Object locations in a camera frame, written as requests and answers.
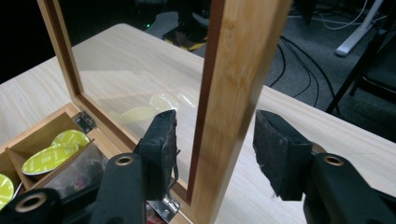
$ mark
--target gray carpet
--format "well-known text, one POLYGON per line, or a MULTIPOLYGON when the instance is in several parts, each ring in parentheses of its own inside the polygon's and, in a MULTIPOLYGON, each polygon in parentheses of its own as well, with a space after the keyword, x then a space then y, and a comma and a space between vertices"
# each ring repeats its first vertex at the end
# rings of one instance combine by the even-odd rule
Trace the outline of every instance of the gray carpet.
MULTIPOLYGON (((176 12, 165 12, 157 16, 156 21, 146 32, 161 38, 163 34, 175 27, 177 27, 176 12)), ((375 29, 372 29, 346 57, 336 56, 335 49, 356 28, 357 26, 348 26, 345 29, 333 31, 327 29, 320 20, 312 20, 307 25, 301 18, 290 16, 283 36, 315 59, 332 83, 334 91, 337 92, 375 33, 375 29)), ((284 76, 274 84, 273 88, 289 96, 295 96, 308 86, 309 75, 281 41, 279 46, 285 54, 286 70, 284 76)), ((205 57, 205 47, 194 53, 205 57)), ((317 79, 318 86, 311 76, 309 88, 295 96, 295 99, 324 111, 332 100, 329 86, 319 70, 303 54, 299 53, 299 56, 317 79)), ((272 84, 280 75, 282 68, 283 60, 278 50, 265 85, 272 84)), ((389 141, 396 142, 396 105, 358 89, 354 96, 346 94, 341 100, 339 108, 342 119, 389 141)))

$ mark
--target wooden table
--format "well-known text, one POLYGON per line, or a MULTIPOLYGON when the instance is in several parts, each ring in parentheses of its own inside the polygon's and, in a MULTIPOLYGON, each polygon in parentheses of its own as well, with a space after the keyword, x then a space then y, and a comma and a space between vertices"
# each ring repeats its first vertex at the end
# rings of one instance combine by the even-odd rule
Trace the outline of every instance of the wooden table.
MULTIPOLYGON (((113 33, 135 32, 123 26, 112 29, 113 33)), ((153 41, 147 45, 148 48, 152 46, 153 50, 163 48, 164 53, 171 50, 180 54, 180 57, 185 55, 191 58, 193 62, 181 57, 177 63, 186 68, 192 66, 195 68, 192 70, 193 75, 200 76, 203 59, 169 47, 154 37, 148 37, 146 41, 153 41)), ((84 48, 92 43, 90 39, 76 48, 84 48)), ((153 69, 157 69, 157 73, 162 71, 161 67, 153 69)), ((0 85, 1 148, 8 140, 67 103, 70 103, 70 98, 56 58, 0 85)), ((279 114, 307 139, 320 144, 328 152, 350 160, 373 188, 396 196, 396 144, 267 87, 262 89, 257 108, 279 114)), ((250 124, 217 223, 305 223, 301 202, 282 202, 274 195, 269 181, 255 161, 252 138, 253 126, 250 124)))

